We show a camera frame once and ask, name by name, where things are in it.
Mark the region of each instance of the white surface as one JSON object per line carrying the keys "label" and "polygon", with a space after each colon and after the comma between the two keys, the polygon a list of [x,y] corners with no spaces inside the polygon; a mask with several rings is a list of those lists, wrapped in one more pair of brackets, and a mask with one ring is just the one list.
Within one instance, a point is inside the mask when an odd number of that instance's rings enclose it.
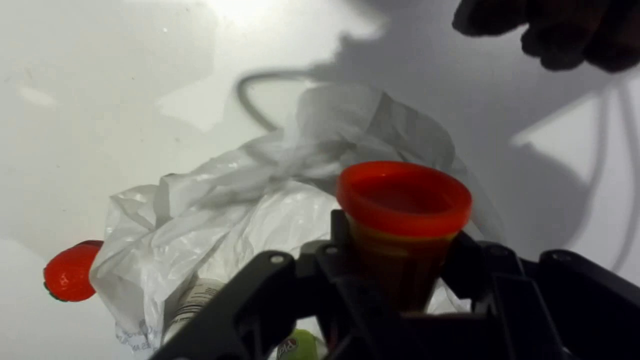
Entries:
{"label": "white surface", "polygon": [[[101,306],[51,306],[39,282],[25,286],[25,264],[65,239],[101,237],[108,193],[260,133],[251,120],[224,121],[240,111],[236,80],[260,69],[372,84],[443,120],[517,248],[570,246],[640,282],[640,81],[542,72],[517,35],[452,31],[452,10],[441,0],[2,1],[4,358],[125,358]],[[294,92],[260,89],[272,111]]]}

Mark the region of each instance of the white plastic bag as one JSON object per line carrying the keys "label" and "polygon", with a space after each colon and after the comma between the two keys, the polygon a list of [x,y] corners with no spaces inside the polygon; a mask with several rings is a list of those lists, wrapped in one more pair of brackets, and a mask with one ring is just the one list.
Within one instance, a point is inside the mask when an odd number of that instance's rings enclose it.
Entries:
{"label": "white plastic bag", "polygon": [[112,196],[93,283],[118,337],[156,349],[195,277],[224,283],[254,253],[329,237],[334,179],[365,159],[407,159],[444,169],[474,192],[468,230],[498,239],[488,198],[429,116],[362,86],[321,86],[296,123],[219,156],[190,174]]}

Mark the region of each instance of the hand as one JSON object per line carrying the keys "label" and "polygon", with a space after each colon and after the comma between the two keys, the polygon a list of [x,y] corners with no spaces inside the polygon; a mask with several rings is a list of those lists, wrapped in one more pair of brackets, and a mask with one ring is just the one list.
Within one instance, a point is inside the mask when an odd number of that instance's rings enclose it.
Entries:
{"label": "hand", "polygon": [[523,49],[548,69],[590,62],[621,72],[640,62],[640,0],[462,0],[454,28],[498,35],[528,25]]}

